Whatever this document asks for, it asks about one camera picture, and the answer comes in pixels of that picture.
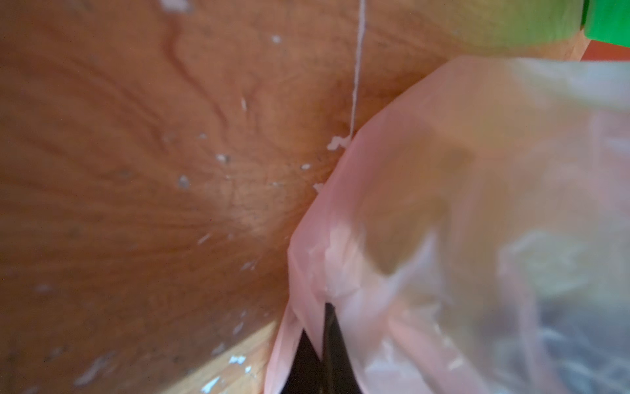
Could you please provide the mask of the pink plastic bag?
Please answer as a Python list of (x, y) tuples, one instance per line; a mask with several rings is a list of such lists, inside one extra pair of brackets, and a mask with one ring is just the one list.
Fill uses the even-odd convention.
[(629, 65), (458, 57), (366, 123), (290, 239), (264, 390), (629, 390)]

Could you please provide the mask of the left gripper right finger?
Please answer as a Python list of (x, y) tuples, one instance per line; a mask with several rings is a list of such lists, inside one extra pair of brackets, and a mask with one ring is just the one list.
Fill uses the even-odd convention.
[(356, 381), (335, 307), (326, 303), (323, 327), (323, 393), (361, 394)]

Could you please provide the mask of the green plastic basket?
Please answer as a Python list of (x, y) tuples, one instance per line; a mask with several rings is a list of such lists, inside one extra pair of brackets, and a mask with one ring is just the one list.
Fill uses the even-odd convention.
[(586, 0), (582, 27), (588, 39), (629, 47), (629, 0)]

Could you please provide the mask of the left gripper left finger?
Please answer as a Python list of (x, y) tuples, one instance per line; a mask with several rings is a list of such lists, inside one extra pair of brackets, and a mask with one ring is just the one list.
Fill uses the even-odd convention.
[(281, 394), (320, 394), (322, 377), (321, 361), (308, 335), (303, 331)]

